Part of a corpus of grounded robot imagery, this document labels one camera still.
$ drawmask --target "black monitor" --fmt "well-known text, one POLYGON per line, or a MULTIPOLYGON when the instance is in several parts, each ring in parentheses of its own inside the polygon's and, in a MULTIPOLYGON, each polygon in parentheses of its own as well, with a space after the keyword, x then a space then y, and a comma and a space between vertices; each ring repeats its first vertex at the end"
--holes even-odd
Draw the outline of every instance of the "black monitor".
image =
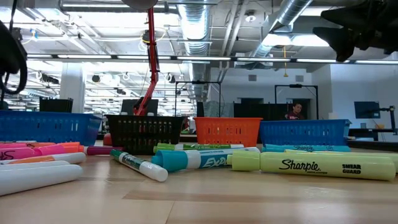
POLYGON ((378 102, 364 101, 354 102, 356 119, 380 118, 380 106, 378 102))
MULTIPOLYGON (((121 112, 126 112, 127 115, 134 115, 132 107, 137 103, 137 101, 138 100, 123 100, 121 112)), ((146 115, 148 115, 148 113, 153 113, 154 116, 157 116, 157 105, 158 104, 159 104, 159 100, 150 100, 147 105, 146 115)))

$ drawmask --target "table surface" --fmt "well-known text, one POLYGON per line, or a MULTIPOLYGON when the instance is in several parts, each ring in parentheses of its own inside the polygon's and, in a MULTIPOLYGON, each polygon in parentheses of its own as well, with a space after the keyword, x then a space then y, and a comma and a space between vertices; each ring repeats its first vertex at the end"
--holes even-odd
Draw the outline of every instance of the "table surface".
POLYGON ((398 220, 398 180, 221 168, 176 172, 160 183, 109 156, 89 156, 81 166, 84 174, 76 181, 0 197, 0 223, 362 224, 398 220))

